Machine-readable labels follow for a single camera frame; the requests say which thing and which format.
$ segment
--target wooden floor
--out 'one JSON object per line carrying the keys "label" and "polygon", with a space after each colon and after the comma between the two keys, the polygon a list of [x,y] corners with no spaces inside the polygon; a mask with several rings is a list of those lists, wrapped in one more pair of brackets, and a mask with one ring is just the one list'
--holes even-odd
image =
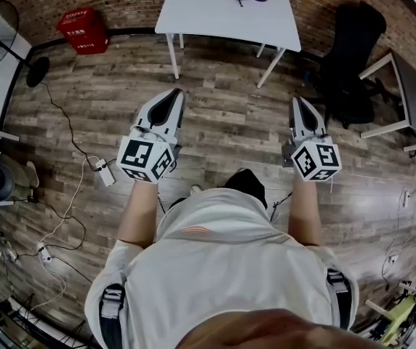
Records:
{"label": "wooden floor", "polygon": [[[185,49],[176,50],[179,81],[172,75],[165,38],[159,36],[113,38],[103,55],[78,57],[68,45],[37,54],[47,55],[51,61],[45,81],[54,101],[71,117],[76,142],[87,153],[107,160],[116,157],[121,136],[129,133],[144,102],[173,87],[185,91],[180,139],[183,149],[177,169],[162,180],[159,188],[165,208],[187,196],[192,184],[213,188],[238,168],[246,167],[265,185],[271,210],[272,203],[284,198],[292,187],[292,173],[281,168],[280,153],[281,144],[290,138],[290,100],[296,94],[312,95],[313,90],[302,86],[305,64],[297,64],[291,57],[285,57],[265,85],[257,89],[255,84],[268,67],[273,51],[267,49],[262,58],[256,59],[256,49],[221,39],[188,37]],[[377,124],[395,118],[389,105],[377,101],[375,108]],[[375,125],[344,130],[336,121],[331,122],[328,132],[339,145],[343,170],[332,185],[319,185],[319,205],[326,245],[358,278],[361,302],[370,298],[385,304],[396,293],[397,281],[416,281],[416,198],[399,210],[403,189],[416,188],[416,159],[401,151],[409,140],[400,133],[362,140],[359,133],[370,127]],[[27,88],[25,71],[15,87],[4,130],[20,136],[23,144],[18,147],[19,159],[30,159],[38,167],[40,199],[63,213],[78,185],[84,157],[72,146],[67,121],[49,103],[45,86]],[[53,254],[90,279],[105,264],[132,189],[131,180],[115,166],[112,170],[117,183],[105,188],[99,174],[86,166],[72,209],[87,228],[83,246],[77,251],[51,248]],[[287,229],[288,206],[287,201],[280,206],[276,225],[282,230]],[[34,253],[36,242],[59,221],[42,204],[17,202],[0,209],[0,228],[21,254]],[[75,247],[82,235],[81,226],[67,220],[47,243]],[[386,276],[391,282],[387,292],[381,267],[386,248],[395,236],[395,244],[399,248],[404,245],[404,249]],[[84,319],[89,282],[59,260],[48,268],[66,280],[67,290],[61,300],[40,307],[39,312],[72,329]],[[20,300],[34,292],[33,303],[37,304],[59,292],[57,282],[36,257],[21,257],[7,266],[7,272]],[[0,263],[0,300],[10,294],[6,271]],[[354,327],[370,317],[369,310],[361,306]]]}

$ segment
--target red trash bin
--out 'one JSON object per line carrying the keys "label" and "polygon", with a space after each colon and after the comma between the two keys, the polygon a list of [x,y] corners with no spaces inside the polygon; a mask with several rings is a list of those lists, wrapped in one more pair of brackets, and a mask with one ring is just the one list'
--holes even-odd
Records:
{"label": "red trash bin", "polygon": [[108,47],[105,25],[93,8],[65,13],[57,29],[80,55],[104,53]]}

